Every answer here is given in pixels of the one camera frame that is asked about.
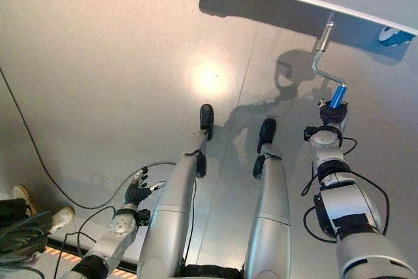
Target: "shoe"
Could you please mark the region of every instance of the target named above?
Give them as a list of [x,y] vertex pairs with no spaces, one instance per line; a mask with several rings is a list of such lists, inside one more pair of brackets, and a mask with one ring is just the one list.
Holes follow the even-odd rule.
[[31,203],[31,197],[29,196],[29,192],[23,186],[14,186],[13,187],[13,197],[15,199],[24,199],[27,205],[26,214],[29,217],[36,216],[37,211],[35,207],[33,207]]
[[71,207],[66,206],[62,208],[52,216],[52,228],[50,233],[54,233],[58,229],[61,229],[63,226],[68,225],[70,222],[72,222],[75,216],[76,213]]

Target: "blue handle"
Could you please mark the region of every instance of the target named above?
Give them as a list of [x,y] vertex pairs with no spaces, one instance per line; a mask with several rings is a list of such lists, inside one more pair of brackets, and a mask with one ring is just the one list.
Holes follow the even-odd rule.
[[347,88],[345,86],[338,86],[337,90],[334,93],[334,96],[332,96],[331,102],[329,103],[329,107],[333,109],[340,108],[346,90]]

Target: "wire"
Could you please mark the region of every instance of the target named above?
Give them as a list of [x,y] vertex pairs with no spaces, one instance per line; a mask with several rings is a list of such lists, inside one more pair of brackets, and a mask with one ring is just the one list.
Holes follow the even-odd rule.
[[0,264],[0,267],[5,268],[5,269],[16,269],[16,270],[22,270],[22,271],[31,271],[31,272],[34,272],[35,274],[38,274],[40,276],[40,279],[45,279],[45,275],[43,274],[42,271],[39,271],[38,269],[35,269],[35,268],[32,268],[32,267],[21,266],[21,265],[5,265],[5,264]]
[[337,243],[336,240],[327,240],[325,238],[320,238],[319,236],[317,236],[315,233],[313,233],[312,231],[310,231],[310,229],[308,228],[308,224],[306,223],[306,217],[308,217],[308,214],[313,211],[315,209],[315,207],[311,207],[309,208],[307,211],[305,211],[305,215],[303,215],[303,226],[305,227],[305,230],[314,238],[316,238],[317,240],[321,241],[321,242],[325,242],[325,243]]
[[314,180],[318,177],[318,174],[314,175],[314,164],[311,164],[311,180],[305,185],[304,189],[302,190],[302,193],[300,194],[300,196],[305,196],[306,194],[308,194],[312,183],[314,182]]
[[196,197],[196,191],[197,191],[197,182],[196,182],[196,178],[195,178],[195,192],[194,192],[193,198],[191,200],[192,215],[191,215],[190,237],[189,237],[189,244],[187,245],[187,250],[185,251],[184,265],[187,261],[188,255],[189,255],[189,249],[190,249],[190,244],[191,244],[191,236],[193,235],[193,229],[195,227],[195,197]]
[[[97,205],[97,206],[85,206],[85,205],[81,205],[81,204],[79,204],[79,203],[77,203],[76,201],[74,201],[71,197],[69,197],[68,196],[68,194],[59,186],[59,184],[54,180],[54,178],[52,178],[52,176],[51,176],[51,174],[49,173],[49,171],[48,171],[48,169],[46,168],[46,165],[45,165],[45,163],[44,163],[44,161],[43,161],[43,159],[41,158],[41,156],[40,156],[40,152],[39,152],[39,149],[38,149],[38,146],[36,145],[36,143],[35,143],[35,139],[33,138],[33,135],[32,135],[32,132],[31,132],[31,130],[30,130],[30,128],[29,128],[29,126],[28,126],[28,124],[27,124],[27,122],[26,122],[26,119],[25,119],[25,117],[24,117],[24,115],[23,115],[23,113],[22,113],[22,110],[21,110],[21,108],[20,108],[20,105],[18,104],[18,102],[17,102],[17,100],[16,100],[16,98],[15,98],[15,96],[14,96],[14,94],[13,94],[13,92],[12,92],[12,89],[10,88],[10,85],[8,84],[8,80],[6,79],[6,76],[5,76],[5,74],[4,74],[4,72],[3,72],[3,70],[2,70],[2,68],[0,67],[0,73],[1,73],[1,76],[3,77],[3,80],[5,81],[5,84],[6,84],[6,87],[7,87],[7,89],[8,89],[8,92],[10,93],[10,96],[12,97],[12,100],[13,100],[13,102],[14,102],[14,104],[16,105],[16,108],[18,109],[18,112],[19,112],[19,115],[20,115],[20,117],[21,117],[21,119],[22,119],[22,121],[23,121],[23,123],[24,123],[24,125],[25,125],[25,128],[26,128],[26,131],[27,131],[27,134],[29,135],[29,138],[31,139],[31,142],[32,142],[32,145],[33,145],[33,148],[35,149],[35,153],[36,153],[36,155],[37,155],[37,157],[38,157],[38,159],[39,159],[39,162],[40,162],[40,165],[42,166],[42,169],[44,169],[44,171],[45,171],[45,173],[46,173],[46,175],[49,177],[49,179],[52,181],[52,183],[55,185],[55,187],[70,201],[70,202],[72,202],[74,205],[76,205],[76,206],[78,206],[78,207],[80,207],[80,208],[84,208],[84,209],[98,209],[98,208],[101,208],[101,207],[103,207],[103,206],[106,206],[108,203],[110,203],[112,200],[113,200],[113,198],[115,197],[115,195],[117,194],[117,192],[119,192],[119,190],[121,189],[121,187],[124,185],[124,183],[130,178],[130,177],[132,177],[138,170],[140,170],[141,168],[143,168],[143,167],[140,167],[140,168],[138,168],[137,170],[135,170],[134,172],[132,172],[119,186],[118,186],[118,188],[116,189],[116,191],[113,193],[113,195],[109,198],[109,200],[107,200],[106,202],[104,202],[103,204],[100,204],[100,205]],[[153,167],[153,166],[157,166],[157,165],[175,165],[175,163],[173,163],[173,162],[171,162],[171,161],[168,161],[168,162],[158,162],[158,163],[150,163],[149,165],[146,165],[145,167]]]
[[65,234],[65,237],[64,237],[63,244],[61,245],[61,248],[59,249],[58,260],[57,260],[57,263],[56,263],[56,265],[55,265],[54,279],[56,279],[56,278],[57,278],[58,267],[59,267],[59,261],[61,260],[61,256],[62,256],[62,254],[63,254],[63,250],[64,250],[65,243],[66,243],[66,241],[67,241],[67,237],[68,237],[69,235],[80,235],[80,233],[81,233],[82,235],[84,235],[85,237],[88,237],[88,238],[89,238],[90,240],[92,240],[94,243],[96,243],[96,240],[95,240],[94,238],[90,237],[89,235],[87,235],[87,234],[85,234],[85,233],[83,233],[83,232],[66,233],[66,234]]
[[112,208],[113,209],[113,216],[115,216],[116,214],[116,208],[114,208],[114,206],[106,206],[98,211],[96,211],[94,214],[92,214],[89,218],[87,218],[86,220],[84,220],[83,224],[81,225],[81,227],[78,229],[78,234],[77,234],[77,251],[78,251],[78,256],[80,256],[80,258],[82,258],[82,252],[81,252],[81,248],[80,248],[80,233],[81,229],[85,226],[85,224],[92,219],[92,217],[96,216],[97,214],[100,214],[102,211]]
[[361,174],[358,174],[354,171],[350,171],[350,173],[354,174],[355,176],[358,176],[359,178],[362,178],[364,181],[366,181],[367,183],[373,185],[376,189],[378,189],[383,196],[385,197],[385,202],[386,202],[386,218],[385,218],[385,227],[383,228],[383,232],[381,233],[382,235],[386,235],[387,233],[387,229],[389,227],[389,216],[391,215],[391,202],[389,200],[389,196],[387,195],[386,191],[384,189],[382,189],[380,186],[378,186],[376,183],[374,183],[373,181],[371,181],[371,179],[367,179],[365,176],[362,176]]
[[354,145],[353,145],[353,147],[351,147],[348,151],[346,151],[345,153],[344,153],[344,155],[348,155],[348,154],[350,154],[356,147],[357,147],[357,144],[359,143],[356,139],[353,139],[352,137],[343,137],[343,139],[344,140],[352,140],[353,142],[354,142]]

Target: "orange floor strip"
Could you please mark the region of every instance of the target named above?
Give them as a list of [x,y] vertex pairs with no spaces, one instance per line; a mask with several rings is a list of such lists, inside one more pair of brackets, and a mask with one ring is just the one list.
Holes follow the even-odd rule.
[[[59,255],[59,250],[56,250],[55,248],[50,248],[49,246],[46,247],[44,253],[46,254],[50,254],[52,256],[58,256]],[[70,253],[62,253],[61,258],[66,259],[67,261],[70,261],[71,263],[77,263],[79,262],[81,259],[78,256],[75,256],[73,254]],[[112,272],[113,276],[118,276],[120,278],[124,278],[124,279],[134,279],[136,278],[136,274],[131,274],[130,272],[126,272],[126,271],[121,271],[119,269],[115,269]]]

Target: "gray floor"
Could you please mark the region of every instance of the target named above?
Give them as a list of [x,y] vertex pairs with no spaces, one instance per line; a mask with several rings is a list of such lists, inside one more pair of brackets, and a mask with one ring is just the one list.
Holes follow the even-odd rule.
[[[289,0],[0,5],[0,66],[45,164],[71,197],[98,205],[140,165],[176,161],[199,126],[200,105],[209,102],[216,127],[208,174],[198,181],[189,262],[240,268],[259,192],[251,175],[258,132],[274,117],[291,202],[292,279],[338,277],[335,248],[311,238],[302,225],[317,188],[300,197],[310,175],[303,129],[319,125],[315,101],[335,88],[310,72],[327,11]],[[376,40],[380,25],[344,15],[337,25],[322,66],[347,80],[346,135],[360,142],[347,160],[391,196],[388,236],[418,268],[418,41],[384,48]],[[4,82],[0,126],[0,196],[24,184],[40,210],[70,205],[43,173]],[[155,168],[152,180],[167,178],[170,170]],[[158,196],[143,206],[152,209]],[[121,192],[111,204],[122,200]],[[91,214],[75,209],[74,224],[57,238]],[[85,232],[99,237],[109,218],[109,212],[97,216]],[[309,223],[319,232],[313,217]],[[139,231],[126,260],[137,260],[145,232]],[[38,267],[49,273],[50,265]]]

